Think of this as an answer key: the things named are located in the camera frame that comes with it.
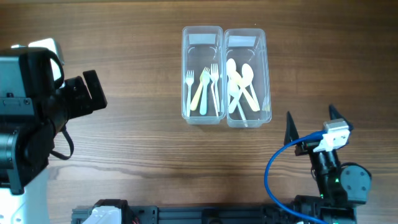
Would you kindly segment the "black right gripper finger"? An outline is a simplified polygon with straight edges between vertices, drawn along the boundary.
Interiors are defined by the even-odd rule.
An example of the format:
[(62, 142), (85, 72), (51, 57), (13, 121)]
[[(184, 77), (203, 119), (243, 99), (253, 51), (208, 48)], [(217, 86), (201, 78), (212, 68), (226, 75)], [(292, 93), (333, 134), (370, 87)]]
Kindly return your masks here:
[(296, 128), (296, 125), (294, 123), (293, 117), (291, 113), (288, 111), (286, 114), (286, 130), (285, 130), (285, 137), (284, 137), (284, 145), (287, 145), (288, 143), (292, 141), (298, 140), (299, 134)]
[(347, 123), (347, 125), (348, 125), (348, 127), (349, 127), (349, 130), (350, 131), (352, 131), (353, 129), (354, 129), (354, 126), (353, 126), (353, 124), (351, 123), (351, 122), (349, 122), (334, 106), (333, 106), (333, 104), (330, 104), (329, 106), (328, 106), (328, 110), (329, 110), (329, 115), (330, 115), (330, 119), (331, 120), (334, 120), (334, 119), (343, 119), (346, 123)]

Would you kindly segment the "yellow plastic spoon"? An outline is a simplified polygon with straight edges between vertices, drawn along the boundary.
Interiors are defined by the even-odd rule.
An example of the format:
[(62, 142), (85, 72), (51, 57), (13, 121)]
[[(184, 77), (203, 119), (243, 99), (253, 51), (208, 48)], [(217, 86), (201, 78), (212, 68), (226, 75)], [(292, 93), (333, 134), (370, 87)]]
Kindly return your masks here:
[(249, 86), (249, 84), (245, 84), (245, 81), (243, 79), (243, 76), (241, 76), (238, 72), (235, 73), (235, 78), (231, 79), (232, 81), (235, 82), (240, 87), (240, 92), (243, 94), (248, 101), (248, 99), (251, 99), (251, 95), (247, 91), (246, 87)]

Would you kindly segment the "yellow plastic fork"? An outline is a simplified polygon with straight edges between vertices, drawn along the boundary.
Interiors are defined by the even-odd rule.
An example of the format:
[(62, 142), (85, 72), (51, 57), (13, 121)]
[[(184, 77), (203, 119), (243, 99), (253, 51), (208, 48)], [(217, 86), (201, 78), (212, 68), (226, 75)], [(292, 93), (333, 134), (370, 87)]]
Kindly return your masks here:
[(191, 111), (195, 111), (197, 109), (198, 102), (199, 102), (199, 99), (200, 99), (200, 95), (202, 93), (202, 89), (203, 89), (203, 86), (202, 86), (201, 81), (200, 81), (200, 84), (199, 84), (199, 86), (197, 88), (197, 91), (195, 92), (195, 95), (194, 95), (194, 97), (193, 97), (193, 99), (191, 101), (191, 105), (190, 105)]

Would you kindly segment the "clear white plastic fork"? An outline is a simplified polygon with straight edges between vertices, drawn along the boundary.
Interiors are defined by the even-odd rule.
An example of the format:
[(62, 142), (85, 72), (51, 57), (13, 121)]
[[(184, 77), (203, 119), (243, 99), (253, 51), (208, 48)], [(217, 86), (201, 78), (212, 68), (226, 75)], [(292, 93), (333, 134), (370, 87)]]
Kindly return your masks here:
[(218, 65), (216, 63), (212, 63), (211, 64), (210, 72), (211, 72), (210, 73), (210, 78), (211, 78), (211, 81), (212, 81), (211, 92), (212, 92), (212, 96), (213, 96), (215, 112), (216, 112), (216, 115), (218, 116), (219, 109), (218, 109), (218, 101), (217, 101), (217, 94), (215, 93), (215, 88), (217, 86), (216, 82), (219, 79), (219, 75), (218, 75)]

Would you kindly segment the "blue plastic fork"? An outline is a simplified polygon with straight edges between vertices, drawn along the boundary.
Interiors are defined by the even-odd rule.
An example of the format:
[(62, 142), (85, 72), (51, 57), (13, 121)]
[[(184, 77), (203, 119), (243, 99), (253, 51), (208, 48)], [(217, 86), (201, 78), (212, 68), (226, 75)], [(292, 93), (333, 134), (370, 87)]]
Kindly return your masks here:
[(202, 116), (206, 115), (207, 112), (207, 87), (210, 82), (210, 69), (205, 68), (204, 74), (200, 77), (201, 84), (203, 86), (202, 94), (201, 94), (201, 103), (200, 103), (200, 114)]

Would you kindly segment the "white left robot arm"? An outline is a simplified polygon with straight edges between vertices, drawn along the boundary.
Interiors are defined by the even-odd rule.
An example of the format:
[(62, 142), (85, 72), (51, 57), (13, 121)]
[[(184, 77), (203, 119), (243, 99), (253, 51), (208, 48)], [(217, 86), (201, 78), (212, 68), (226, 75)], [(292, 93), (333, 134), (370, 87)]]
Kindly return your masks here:
[(95, 70), (60, 87), (47, 75), (38, 82), (43, 89), (1, 98), (1, 223), (49, 223), (49, 156), (70, 158), (55, 151), (54, 138), (62, 133), (73, 153), (68, 121), (107, 106)]

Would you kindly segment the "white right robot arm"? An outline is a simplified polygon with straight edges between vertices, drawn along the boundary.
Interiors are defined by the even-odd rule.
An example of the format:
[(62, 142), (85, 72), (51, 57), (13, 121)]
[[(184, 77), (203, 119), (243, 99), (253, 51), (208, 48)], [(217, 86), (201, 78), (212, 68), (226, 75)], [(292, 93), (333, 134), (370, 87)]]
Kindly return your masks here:
[(372, 175), (355, 162), (340, 162), (337, 150), (349, 143), (353, 125), (333, 105), (328, 110), (330, 120), (323, 124), (323, 139), (295, 145), (296, 156), (309, 156), (320, 195), (297, 195), (288, 207), (327, 223), (356, 223), (356, 207), (368, 201)]

